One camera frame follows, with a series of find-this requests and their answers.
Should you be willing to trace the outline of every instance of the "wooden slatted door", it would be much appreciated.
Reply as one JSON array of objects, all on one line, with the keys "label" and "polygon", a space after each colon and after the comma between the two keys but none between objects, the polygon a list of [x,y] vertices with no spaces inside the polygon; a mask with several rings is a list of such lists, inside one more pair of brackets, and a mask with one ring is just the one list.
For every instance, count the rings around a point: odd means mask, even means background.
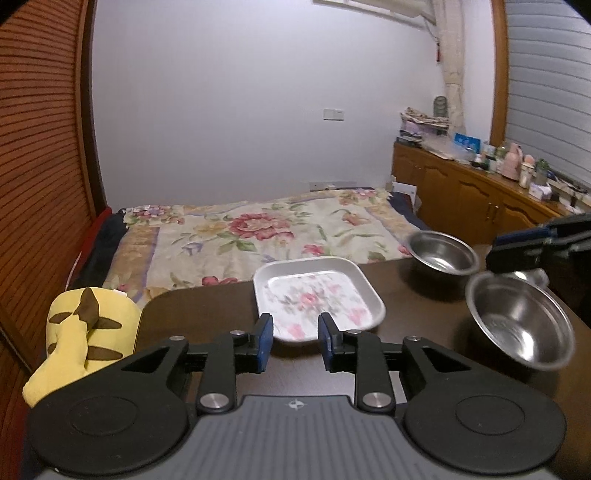
[{"label": "wooden slatted door", "polygon": [[80,127],[87,0],[30,0],[0,26],[0,478],[18,475],[27,369],[95,216]]}]

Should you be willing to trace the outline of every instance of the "pink bottle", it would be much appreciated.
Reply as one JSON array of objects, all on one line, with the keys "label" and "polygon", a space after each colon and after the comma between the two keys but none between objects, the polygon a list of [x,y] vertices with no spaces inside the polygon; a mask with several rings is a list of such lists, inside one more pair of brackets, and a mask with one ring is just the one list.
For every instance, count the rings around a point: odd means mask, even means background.
[{"label": "pink bottle", "polygon": [[499,173],[508,179],[519,180],[521,162],[523,162],[523,151],[519,145],[512,143]]}]

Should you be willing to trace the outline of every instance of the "stainless steel bowl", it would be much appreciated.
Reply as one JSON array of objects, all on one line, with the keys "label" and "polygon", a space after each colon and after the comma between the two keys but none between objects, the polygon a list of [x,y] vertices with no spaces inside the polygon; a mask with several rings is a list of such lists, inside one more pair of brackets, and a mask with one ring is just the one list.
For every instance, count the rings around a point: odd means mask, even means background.
[{"label": "stainless steel bowl", "polygon": [[517,278],[518,280],[526,281],[539,288],[546,288],[550,280],[543,268],[535,268],[533,270],[521,270],[517,272],[505,273],[504,277]]},{"label": "stainless steel bowl", "polygon": [[418,231],[408,238],[407,244],[419,269],[436,280],[462,280],[480,268],[476,252],[445,233]]},{"label": "stainless steel bowl", "polygon": [[466,303],[482,332],[520,364],[548,371],[570,362],[573,327],[544,290],[487,271],[468,281]]}]

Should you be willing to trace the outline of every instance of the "floral plate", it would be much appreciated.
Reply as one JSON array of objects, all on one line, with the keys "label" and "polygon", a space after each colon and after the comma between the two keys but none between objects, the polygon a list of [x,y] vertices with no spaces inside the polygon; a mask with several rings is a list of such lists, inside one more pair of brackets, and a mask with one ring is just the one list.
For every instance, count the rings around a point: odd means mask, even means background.
[{"label": "floral plate", "polygon": [[273,316],[273,334],[288,343],[318,339],[318,315],[328,312],[340,330],[369,330],[386,314],[363,272],[340,257],[269,263],[254,276],[259,314]]}]

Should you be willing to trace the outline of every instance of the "wall socket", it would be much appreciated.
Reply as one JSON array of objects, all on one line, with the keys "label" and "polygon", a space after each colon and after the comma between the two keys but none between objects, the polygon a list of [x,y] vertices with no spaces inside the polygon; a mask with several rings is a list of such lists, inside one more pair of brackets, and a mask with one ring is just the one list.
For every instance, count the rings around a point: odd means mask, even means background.
[{"label": "wall socket", "polygon": [[356,181],[311,181],[310,191],[319,192],[321,190],[336,189],[354,189],[357,188]]},{"label": "wall socket", "polygon": [[345,121],[344,110],[335,110],[334,108],[325,108],[322,112],[323,120]]}]

